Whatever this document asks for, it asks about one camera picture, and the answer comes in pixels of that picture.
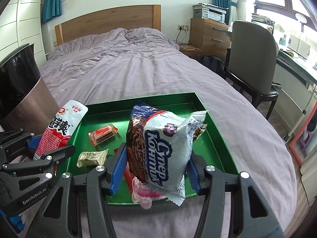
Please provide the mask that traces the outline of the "blue-gloved left hand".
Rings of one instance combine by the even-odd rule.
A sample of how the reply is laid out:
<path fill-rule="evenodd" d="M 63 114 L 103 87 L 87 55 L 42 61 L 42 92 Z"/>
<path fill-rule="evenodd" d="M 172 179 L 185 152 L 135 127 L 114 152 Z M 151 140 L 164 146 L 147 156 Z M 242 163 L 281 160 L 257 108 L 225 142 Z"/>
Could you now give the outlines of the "blue-gloved left hand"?
<path fill-rule="evenodd" d="M 4 219 L 6 219 L 9 223 L 9 225 L 19 234 L 21 233 L 25 228 L 25 213 L 20 213 L 17 216 L 9 217 L 7 216 L 2 210 L 0 210 L 0 213 Z"/>

